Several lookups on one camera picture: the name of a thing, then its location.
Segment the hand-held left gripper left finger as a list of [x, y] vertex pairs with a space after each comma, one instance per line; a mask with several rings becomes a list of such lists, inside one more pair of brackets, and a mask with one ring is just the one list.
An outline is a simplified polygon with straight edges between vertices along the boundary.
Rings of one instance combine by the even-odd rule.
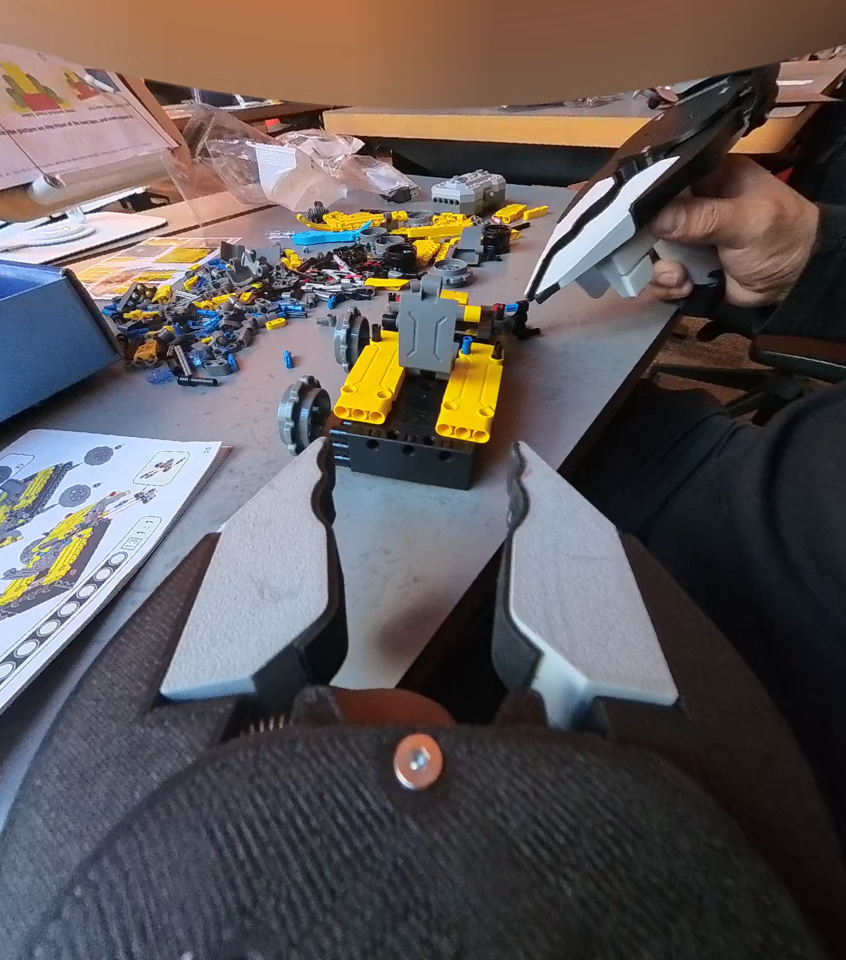
[[316, 439], [223, 525], [160, 686], [170, 702], [290, 706], [348, 652], [335, 460]]

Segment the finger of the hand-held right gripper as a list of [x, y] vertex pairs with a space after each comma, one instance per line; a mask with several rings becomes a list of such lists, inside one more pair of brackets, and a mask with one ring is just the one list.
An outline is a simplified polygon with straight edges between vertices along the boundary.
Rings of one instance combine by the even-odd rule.
[[635, 298], [650, 280], [650, 238], [615, 200], [596, 216], [561, 222], [541, 257], [541, 299], [576, 284], [592, 299]]
[[[623, 207], [631, 212], [637, 229], [648, 233], [651, 250], [654, 238], [650, 222], [682, 188], [683, 157], [678, 155], [652, 162], [634, 174], [623, 174], [621, 168], [616, 169], [608, 176], [592, 181], [574, 197], [556, 223], [548, 242], [561, 223], [573, 223], [580, 215], [584, 220], [589, 220], [615, 201], [620, 201]], [[541, 293], [541, 258], [544, 249], [526, 284], [527, 293]]]

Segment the yellow black toy vehicle model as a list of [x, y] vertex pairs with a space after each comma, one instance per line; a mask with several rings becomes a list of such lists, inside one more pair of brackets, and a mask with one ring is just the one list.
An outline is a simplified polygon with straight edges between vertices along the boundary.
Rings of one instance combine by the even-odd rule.
[[337, 316], [345, 379], [335, 397], [309, 374], [285, 389], [276, 423], [289, 454], [324, 438], [355, 474], [470, 489], [500, 403], [506, 340], [520, 341], [505, 318], [514, 301], [476, 305], [448, 292], [428, 276], [392, 294], [380, 322], [356, 306]]

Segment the grey desk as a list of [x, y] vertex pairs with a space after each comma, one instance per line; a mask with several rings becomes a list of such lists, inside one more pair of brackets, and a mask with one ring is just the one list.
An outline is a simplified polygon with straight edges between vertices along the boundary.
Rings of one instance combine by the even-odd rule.
[[[350, 634], [337, 685], [378, 689], [403, 679], [504, 539], [511, 442], [527, 442], [555, 468], [582, 453], [659, 350], [669, 318], [644, 299], [592, 300], [576, 286], [533, 308], [530, 323], [542, 334], [507, 352], [501, 405], [468, 491], [336, 475]], [[117, 364], [0, 425], [0, 452], [38, 428], [231, 449], [136, 576], [1, 714], [0, 833], [40, 742], [105, 645], [203, 535], [292, 461], [275, 410], [293, 377], [306, 374], [332, 393], [344, 377], [332, 335], [312, 319], [263, 335], [218, 388], [156, 386]]]

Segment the person's right hand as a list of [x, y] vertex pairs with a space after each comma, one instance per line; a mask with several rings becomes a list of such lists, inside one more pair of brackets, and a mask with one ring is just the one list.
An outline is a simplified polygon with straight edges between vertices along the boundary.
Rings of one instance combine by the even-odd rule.
[[821, 211], [751, 158], [729, 154], [652, 220], [651, 234], [670, 244], [710, 246], [724, 273], [731, 306], [780, 304], [806, 269]]

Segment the wooden background table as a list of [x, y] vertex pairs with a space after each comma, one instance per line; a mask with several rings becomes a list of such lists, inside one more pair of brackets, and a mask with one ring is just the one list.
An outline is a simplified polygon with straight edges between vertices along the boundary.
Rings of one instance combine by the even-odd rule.
[[[773, 157], [788, 152], [802, 129], [836, 103], [846, 78], [846, 55], [782, 63], [775, 109], [742, 137], [735, 154]], [[324, 112], [327, 132], [354, 137], [395, 159], [436, 173], [520, 165], [523, 155], [552, 149], [614, 152], [658, 111], [643, 96], [625, 93], [594, 103], [537, 107], [390, 109], [354, 106]]]

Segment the grey battery box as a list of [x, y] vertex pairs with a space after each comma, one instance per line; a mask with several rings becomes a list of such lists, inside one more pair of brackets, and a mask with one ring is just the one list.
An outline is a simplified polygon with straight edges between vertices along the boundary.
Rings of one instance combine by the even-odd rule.
[[441, 210], [482, 215], [505, 205], [507, 186], [501, 174], [477, 170], [433, 184], [430, 199]]

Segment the heap of yellow beams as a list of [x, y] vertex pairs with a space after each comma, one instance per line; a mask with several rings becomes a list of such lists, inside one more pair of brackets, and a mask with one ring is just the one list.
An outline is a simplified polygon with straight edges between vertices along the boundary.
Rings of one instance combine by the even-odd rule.
[[[365, 211], [346, 213], [338, 210], [327, 210], [324, 222], [310, 222], [306, 214], [298, 214], [297, 221], [303, 227], [297, 232], [304, 230], [321, 231], [347, 231], [355, 230], [358, 227], [377, 226], [383, 227], [390, 234], [401, 234], [410, 240], [417, 239], [452, 239], [460, 237], [464, 228], [471, 225], [481, 225], [484, 228], [487, 223], [500, 223], [494, 219], [497, 212], [489, 217], [480, 217], [475, 214], [465, 215], [462, 213], [440, 212], [426, 213], [424, 211]], [[523, 229], [524, 224], [532, 221], [507, 223], [513, 232]]]

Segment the person's dark clothed legs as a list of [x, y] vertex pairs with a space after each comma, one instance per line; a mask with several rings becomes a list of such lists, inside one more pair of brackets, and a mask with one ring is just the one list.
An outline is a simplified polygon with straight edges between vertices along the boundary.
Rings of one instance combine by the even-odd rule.
[[846, 382], [753, 426], [706, 391], [642, 379], [575, 482], [757, 675], [846, 859]]

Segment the instruction booklet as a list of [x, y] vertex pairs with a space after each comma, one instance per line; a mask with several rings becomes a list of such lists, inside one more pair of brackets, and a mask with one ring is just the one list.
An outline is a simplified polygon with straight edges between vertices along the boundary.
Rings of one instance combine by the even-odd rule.
[[0, 715], [129, 581], [230, 452], [36, 429], [0, 453]]

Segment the black office chair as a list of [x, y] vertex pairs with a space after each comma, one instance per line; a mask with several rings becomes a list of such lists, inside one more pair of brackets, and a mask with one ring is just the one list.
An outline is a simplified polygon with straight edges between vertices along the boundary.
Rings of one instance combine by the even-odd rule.
[[748, 358], [754, 367], [656, 364], [649, 376], [654, 382], [670, 377], [734, 391], [737, 396], [722, 404], [722, 411], [734, 419], [750, 417], [753, 426], [764, 426], [823, 385], [846, 382], [846, 343], [761, 334], [750, 342]]

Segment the clear plastic bag white label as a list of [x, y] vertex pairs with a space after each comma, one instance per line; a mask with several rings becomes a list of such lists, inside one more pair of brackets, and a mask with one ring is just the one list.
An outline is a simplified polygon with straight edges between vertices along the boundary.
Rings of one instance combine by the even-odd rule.
[[219, 107], [196, 104], [182, 135], [196, 167], [246, 205], [270, 203], [301, 213], [315, 204], [330, 209], [346, 196], [345, 186], [306, 152]]

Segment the blue cardboard box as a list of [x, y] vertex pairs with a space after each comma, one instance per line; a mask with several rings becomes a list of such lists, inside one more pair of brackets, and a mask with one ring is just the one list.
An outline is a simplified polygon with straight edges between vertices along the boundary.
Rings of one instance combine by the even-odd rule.
[[0, 260], [0, 424], [119, 358], [104, 316], [70, 270]]

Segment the white rounded board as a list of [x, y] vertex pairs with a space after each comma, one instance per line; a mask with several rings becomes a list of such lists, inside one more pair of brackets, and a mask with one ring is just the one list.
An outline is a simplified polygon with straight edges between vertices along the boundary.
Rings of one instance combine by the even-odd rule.
[[118, 211], [70, 212], [0, 226], [0, 258], [49, 262], [164, 227], [165, 217]]

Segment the printed instruction sheet stand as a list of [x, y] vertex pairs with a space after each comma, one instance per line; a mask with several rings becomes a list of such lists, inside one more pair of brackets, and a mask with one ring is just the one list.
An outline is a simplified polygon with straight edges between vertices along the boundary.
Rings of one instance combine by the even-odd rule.
[[137, 88], [0, 42], [0, 220], [30, 221], [161, 178], [181, 140]]

